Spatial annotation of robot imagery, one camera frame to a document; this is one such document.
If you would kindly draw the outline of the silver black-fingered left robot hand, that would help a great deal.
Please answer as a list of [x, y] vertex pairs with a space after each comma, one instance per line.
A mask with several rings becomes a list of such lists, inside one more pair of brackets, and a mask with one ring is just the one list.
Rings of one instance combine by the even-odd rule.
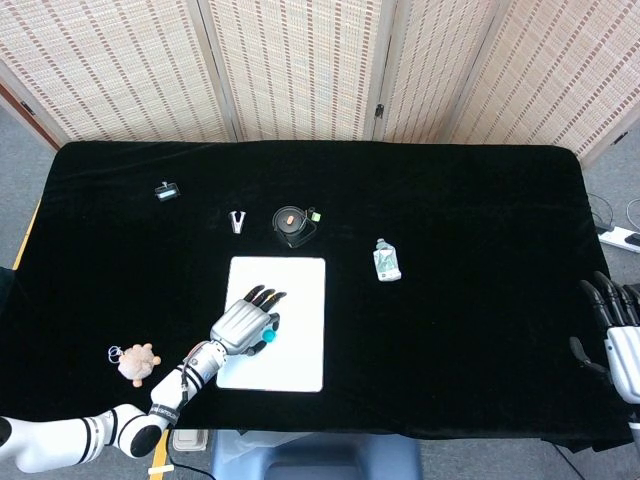
[[257, 355], [275, 339], [280, 315], [272, 309], [286, 295], [264, 285], [254, 287], [214, 323], [210, 340], [220, 343], [228, 355]]

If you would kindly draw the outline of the silver black-fingered right robot hand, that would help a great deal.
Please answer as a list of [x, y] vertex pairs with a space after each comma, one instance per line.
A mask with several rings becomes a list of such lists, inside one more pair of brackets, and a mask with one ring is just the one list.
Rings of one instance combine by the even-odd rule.
[[624, 402], [638, 406], [639, 287], [621, 285], [600, 271], [593, 279], [579, 285], [604, 335], [608, 367], [592, 361], [577, 337], [569, 339], [570, 350], [582, 366], [607, 379]]

